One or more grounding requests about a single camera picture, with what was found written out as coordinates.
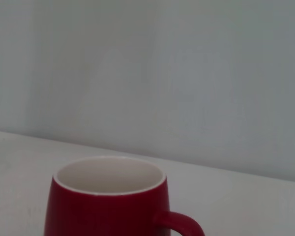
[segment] mug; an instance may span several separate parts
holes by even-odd
[[[140,159],[100,156],[53,175],[44,236],[204,236],[188,216],[169,210],[165,173]]]

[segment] table surface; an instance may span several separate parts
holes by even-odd
[[[42,236],[52,174],[97,155],[159,165],[168,176],[171,210],[193,217],[207,236],[295,236],[295,182],[3,132],[0,236]]]

